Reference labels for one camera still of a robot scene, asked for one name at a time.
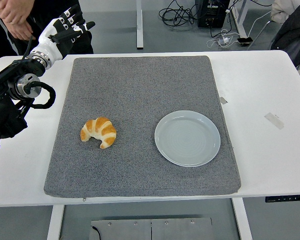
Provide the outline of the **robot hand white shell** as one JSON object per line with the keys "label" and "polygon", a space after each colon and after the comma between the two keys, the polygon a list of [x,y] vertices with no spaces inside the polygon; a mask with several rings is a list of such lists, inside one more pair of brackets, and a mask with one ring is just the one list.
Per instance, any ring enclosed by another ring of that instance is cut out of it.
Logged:
{"label": "robot hand white shell", "polygon": [[52,62],[62,60],[76,49],[90,47],[90,29],[95,25],[93,21],[86,22],[79,5],[75,4],[51,20],[39,36],[35,50],[48,55]]}

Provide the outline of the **person's hand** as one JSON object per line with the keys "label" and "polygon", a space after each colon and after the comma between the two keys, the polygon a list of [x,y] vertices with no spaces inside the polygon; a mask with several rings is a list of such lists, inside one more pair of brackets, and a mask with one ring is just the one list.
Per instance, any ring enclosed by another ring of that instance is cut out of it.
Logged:
{"label": "person's hand", "polygon": [[34,0],[0,1],[0,18],[10,24],[22,24],[30,15]]}
{"label": "person's hand", "polygon": [[7,23],[6,27],[15,39],[28,41],[33,36],[32,27],[27,21],[16,24]]}

